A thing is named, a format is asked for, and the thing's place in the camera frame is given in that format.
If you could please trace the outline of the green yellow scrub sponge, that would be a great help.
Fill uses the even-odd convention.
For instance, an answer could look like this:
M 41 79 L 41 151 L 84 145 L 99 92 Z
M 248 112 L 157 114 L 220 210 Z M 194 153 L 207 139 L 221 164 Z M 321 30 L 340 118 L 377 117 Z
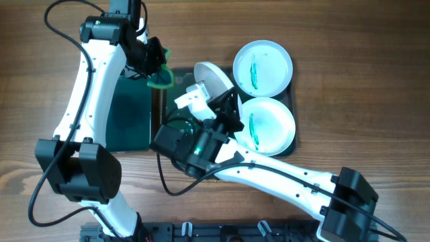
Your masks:
M 175 76 L 167 64 L 163 64 L 157 73 L 146 78 L 146 84 L 153 89 L 169 89 L 175 85 Z

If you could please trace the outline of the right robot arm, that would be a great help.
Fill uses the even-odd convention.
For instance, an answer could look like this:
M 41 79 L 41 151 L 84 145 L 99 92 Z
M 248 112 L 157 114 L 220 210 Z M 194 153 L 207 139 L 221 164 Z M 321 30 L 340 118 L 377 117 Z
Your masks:
M 321 241 L 367 241 L 379 196 L 361 173 L 343 167 L 339 175 L 312 171 L 245 148 L 230 138 L 240 131 L 239 95 L 222 91 L 208 101 L 185 94 L 186 104 L 211 111 L 195 134 L 163 124 L 150 148 L 197 182 L 218 178 L 251 186 L 300 208 L 319 222 Z

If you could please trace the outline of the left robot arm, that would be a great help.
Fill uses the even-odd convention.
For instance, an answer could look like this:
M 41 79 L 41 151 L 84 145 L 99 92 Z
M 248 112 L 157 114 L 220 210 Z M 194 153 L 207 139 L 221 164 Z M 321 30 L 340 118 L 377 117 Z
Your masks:
M 75 42 L 81 60 L 69 104 L 53 137 L 36 143 L 40 182 L 90 211 L 104 241 L 151 238 L 120 192 L 122 167 L 105 147 L 120 76 L 156 76 L 167 62 L 159 39 L 146 37 L 147 17 L 142 1 L 112 1 L 108 10 L 86 18 Z

